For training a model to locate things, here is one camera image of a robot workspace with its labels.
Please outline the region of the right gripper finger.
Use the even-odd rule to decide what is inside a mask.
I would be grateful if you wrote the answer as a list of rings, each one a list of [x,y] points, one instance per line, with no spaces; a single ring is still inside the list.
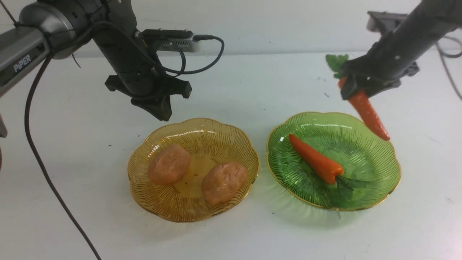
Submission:
[[[343,100],[349,100],[361,90],[357,80],[340,82],[340,95]]]

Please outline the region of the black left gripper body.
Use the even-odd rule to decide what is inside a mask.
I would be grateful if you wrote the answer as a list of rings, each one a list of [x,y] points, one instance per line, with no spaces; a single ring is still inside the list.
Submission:
[[[119,75],[111,75],[105,81],[109,91],[119,91],[130,97],[132,105],[155,105],[170,102],[171,96],[180,95],[188,99],[192,92],[188,81],[180,80],[166,74],[137,75],[132,81],[124,80]]]

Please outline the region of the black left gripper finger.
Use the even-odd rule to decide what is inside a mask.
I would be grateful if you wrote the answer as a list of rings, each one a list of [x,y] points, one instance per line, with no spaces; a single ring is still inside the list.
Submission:
[[[131,104],[147,111],[159,121],[169,121],[172,116],[170,95],[133,96]]]

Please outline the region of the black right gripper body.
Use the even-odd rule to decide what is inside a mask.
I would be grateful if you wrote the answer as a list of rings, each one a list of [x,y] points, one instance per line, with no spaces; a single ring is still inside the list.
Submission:
[[[377,95],[399,87],[403,77],[417,74],[417,60],[420,57],[421,53],[416,51],[368,52],[346,61],[342,71],[346,76],[351,76],[352,80],[357,80],[366,95]]]

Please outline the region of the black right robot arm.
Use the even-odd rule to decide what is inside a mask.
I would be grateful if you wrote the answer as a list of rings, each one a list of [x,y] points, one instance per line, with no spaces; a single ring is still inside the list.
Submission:
[[[397,88],[405,76],[419,72],[417,60],[448,33],[461,28],[460,0],[423,0],[409,14],[369,11],[367,29],[379,41],[342,65],[347,81],[340,91],[347,100],[364,91],[368,97]]]

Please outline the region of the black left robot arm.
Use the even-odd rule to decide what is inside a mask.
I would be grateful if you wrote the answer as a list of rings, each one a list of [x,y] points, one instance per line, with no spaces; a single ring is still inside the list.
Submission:
[[[1,34],[1,96],[45,59],[65,59],[92,40],[115,72],[107,89],[168,121],[170,97],[187,99],[192,88],[167,74],[142,36],[130,0],[37,0]]]

